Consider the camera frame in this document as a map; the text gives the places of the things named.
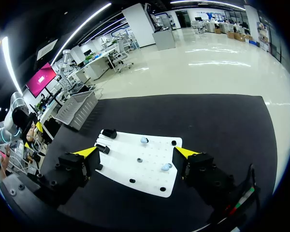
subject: plastic basket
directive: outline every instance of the plastic basket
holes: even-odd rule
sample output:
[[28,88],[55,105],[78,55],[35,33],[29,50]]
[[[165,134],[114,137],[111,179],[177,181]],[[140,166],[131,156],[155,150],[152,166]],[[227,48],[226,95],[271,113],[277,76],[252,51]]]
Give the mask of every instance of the plastic basket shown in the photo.
[[93,91],[74,94],[64,103],[55,119],[79,131],[97,103]]

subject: ceiling light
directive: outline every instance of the ceiling light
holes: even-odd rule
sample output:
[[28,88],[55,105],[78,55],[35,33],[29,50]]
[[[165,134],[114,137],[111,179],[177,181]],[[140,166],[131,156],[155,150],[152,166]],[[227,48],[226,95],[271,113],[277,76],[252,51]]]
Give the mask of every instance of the ceiling light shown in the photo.
[[11,63],[11,58],[10,58],[10,51],[9,51],[9,42],[8,42],[8,37],[4,37],[3,40],[2,40],[2,48],[3,48],[3,54],[4,54],[4,59],[5,59],[5,63],[6,63],[6,66],[8,68],[8,71],[10,73],[10,76],[11,76],[11,79],[17,89],[17,91],[23,95],[23,92],[21,91],[20,87],[19,87],[19,84],[16,80],[16,76],[14,74],[14,71],[13,71],[13,67],[12,67],[12,63]]
[[100,30],[97,34],[95,34],[94,36],[92,36],[89,40],[87,40],[85,43],[87,44],[91,39],[93,39],[94,37],[96,37],[97,35],[99,35],[102,31],[105,31],[106,29],[108,29],[110,26],[120,22],[121,20],[125,19],[125,17],[121,18],[120,20],[117,20],[116,22],[112,23],[111,25],[108,25],[106,28],[104,28],[103,30]]
[[122,14],[122,12],[120,12],[120,13],[114,15],[113,17],[111,17],[110,19],[106,20],[104,23],[100,24],[100,25],[97,26],[94,30],[92,30],[91,33],[93,33],[95,30],[97,30],[98,28],[100,28],[102,25],[104,25],[105,23],[107,23],[107,22],[110,21],[111,19],[113,19],[113,18],[115,18],[116,16],[121,15],[121,14]]
[[225,2],[220,2],[220,1],[208,1],[208,0],[181,0],[181,1],[171,1],[170,4],[175,4],[175,3],[183,3],[183,2],[208,2],[208,3],[218,3],[218,4],[222,4],[222,5],[226,5],[226,6],[231,6],[237,9],[240,9],[242,11],[245,11],[244,8],[239,7],[239,6],[235,6],[229,3],[225,3]]
[[98,15],[101,11],[105,10],[107,7],[109,7],[110,5],[112,5],[111,3],[106,4],[105,6],[103,6],[102,8],[100,8],[98,11],[96,11],[92,16],[90,16],[85,22],[83,22],[76,30],[75,32],[73,32],[73,34],[67,39],[67,41],[63,44],[63,46],[61,47],[61,49],[58,51],[57,55],[55,56],[55,58],[53,59],[52,63],[50,64],[51,66],[54,64],[54,62],[56,61],[56,59],[58,58],[58,56],[61,54],[62,50],[64,49],[64,47],[68,44],[68,42],[77,34],[77,32],[83,27],[85,26],[86,23],[88,23],[94,16]]
[[103,35],[106,35],[107,33],[109,33],[109,32],[111,32],[111,31],[115,30],[116,28],[119,28],[120,26],[122,26],[122,25],[124,25],[124,24],[126,24],[126,23],[128,23],[128,22],[126,21],[126,22],[124,22],[124,23],[118,25],[117,27],[115,27],[115,28],[109,30],[108,32],[104,33]]
[[175,8],[187,8],[187,7],[196,7],[196,6],[178,6],[178,7],[172,7],[172,9],[175,9]]

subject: monitor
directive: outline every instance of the monitor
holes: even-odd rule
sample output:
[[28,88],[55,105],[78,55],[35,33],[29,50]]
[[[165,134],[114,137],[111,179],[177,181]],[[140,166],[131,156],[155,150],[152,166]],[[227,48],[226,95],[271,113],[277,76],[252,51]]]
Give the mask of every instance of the monitor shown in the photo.
[[91,53],[91,50],[89,49],[88,51],[84,52],[84,55],[88,56],[88,55],[90,55],[90,53]]
[[46,63],[37,73],[27,82],[26,86],[32,95],[36,98],[42,90],[56,77],[56,73]]

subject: white cabinet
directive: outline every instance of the white cabinet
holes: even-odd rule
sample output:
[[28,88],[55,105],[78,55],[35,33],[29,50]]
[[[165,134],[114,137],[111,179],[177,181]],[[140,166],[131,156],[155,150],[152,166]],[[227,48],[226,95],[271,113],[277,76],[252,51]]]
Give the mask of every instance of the white cabinet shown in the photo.
[[106,64],[107,58],[101,58],[97,61],[92,62],[84,67],[85,76],[91,80],[96,80],[102,76],[103,73],[108,70],[108,65]]

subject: ceiling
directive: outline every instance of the ceiling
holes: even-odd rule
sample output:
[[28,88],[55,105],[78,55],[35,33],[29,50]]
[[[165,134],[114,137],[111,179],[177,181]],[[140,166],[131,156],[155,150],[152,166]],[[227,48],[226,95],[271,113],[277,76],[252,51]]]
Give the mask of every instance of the ceiling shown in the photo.
[[[0,0],[0,40],[5,36],[9,38],[11,61],[19,85],[23,87],[37,70],[46,62],[52,61],[75,29],[109,2],[112,5],[90,20],[67,44],[66,48],[71,49],[84,43],[99,31],[91,33],[93,29],[120,13],[122,9],[138,2],[150,3],[155,13],[171,10],[173,7],[191,5],[200,8],[230,9],[219,4],[200,5],[195,2],[170,4],[169,0]],[[240,7],[245,4],[244,0],[224,2]],[[122,17],[121,14],[114,17],[100,29]],[[58,41],[54,49],[36,61],[38,50],[55,39]],[[10,96],[15,90],[0,46],[0,107],[9,107]]]

